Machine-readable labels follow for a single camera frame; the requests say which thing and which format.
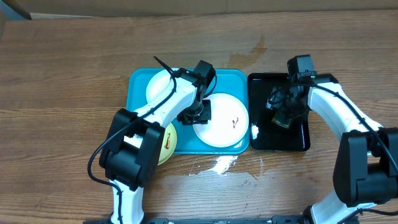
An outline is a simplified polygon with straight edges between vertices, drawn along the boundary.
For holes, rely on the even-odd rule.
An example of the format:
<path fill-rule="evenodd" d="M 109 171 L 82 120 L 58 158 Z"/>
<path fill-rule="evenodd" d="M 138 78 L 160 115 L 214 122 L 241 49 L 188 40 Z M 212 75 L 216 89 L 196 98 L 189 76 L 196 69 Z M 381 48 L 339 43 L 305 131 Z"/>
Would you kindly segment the green yellow sponge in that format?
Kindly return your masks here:
<path fill-rule="evenodd" d="M 290 128 L 292 123 L 292 115 L 289 111 L 276 110 L 272 122 L 282 128 Z"/>

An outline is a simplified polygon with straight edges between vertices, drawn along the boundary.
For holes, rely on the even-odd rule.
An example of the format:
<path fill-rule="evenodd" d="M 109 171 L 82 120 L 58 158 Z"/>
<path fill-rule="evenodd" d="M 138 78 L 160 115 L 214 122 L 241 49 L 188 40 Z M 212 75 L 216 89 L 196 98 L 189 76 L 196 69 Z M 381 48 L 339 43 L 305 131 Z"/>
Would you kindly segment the white plate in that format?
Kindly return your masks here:
<path fill-rule="evenodd" d="M 160 102 L 170 95 L 174 87 L 174 81 L 171 74 L 163 69 L 156 73 L 147 84 L 146 100 L 148 103 L 155 100 Z"/>
<path fill-rule="evenodd" d="M 211 103 L 211 119 L 207 124 L 193 125 L 199 139 L 213 147 L 229 147 L 242 140 L 249 126 L 245 105 L 226 93 L 215 93 L 206 99 Z"/>

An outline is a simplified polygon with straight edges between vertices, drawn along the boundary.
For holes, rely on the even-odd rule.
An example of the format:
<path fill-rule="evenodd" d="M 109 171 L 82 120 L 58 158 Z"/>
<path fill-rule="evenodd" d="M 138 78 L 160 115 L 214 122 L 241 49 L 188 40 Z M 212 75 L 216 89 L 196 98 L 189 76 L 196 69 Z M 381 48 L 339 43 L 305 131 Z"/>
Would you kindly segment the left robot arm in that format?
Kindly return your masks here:
<path fill-rule="evenodd" d="M 112 120 L 106 140 L 88 162 L 88 175 L 109 185 L 114 211 L 105 223 L 141 223 L 142 198 L 159 163 L 165 129 L 174 119 L 184 125 L 211 120 L 210 83 L 216 83 L 212 64 L 199 61 L 194 70 L 161 66 L 170 75 L 168 86 L 145 106 L 121 108 Z"/>

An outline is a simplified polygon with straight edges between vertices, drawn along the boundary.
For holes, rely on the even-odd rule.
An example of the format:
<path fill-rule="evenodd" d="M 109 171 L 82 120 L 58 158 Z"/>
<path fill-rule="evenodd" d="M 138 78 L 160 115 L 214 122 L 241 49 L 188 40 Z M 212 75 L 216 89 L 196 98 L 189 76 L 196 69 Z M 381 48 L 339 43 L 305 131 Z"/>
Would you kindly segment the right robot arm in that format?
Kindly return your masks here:
<path fill-rule="evenodd" d="M 340 146 L 333 171 L 333 190 L 308 206 L 299 223 L 358 223 L 364 212 L 396 216 L 374 209 L 397 198 L 397 128 L 385 128 L 364 114 L 331 74 L 319 74 L 311 56 L 287 62 L 286 87 L 275 87 L 267 105 L 273 122 L 288 128 L 295 118 L 316 112 Z"/>

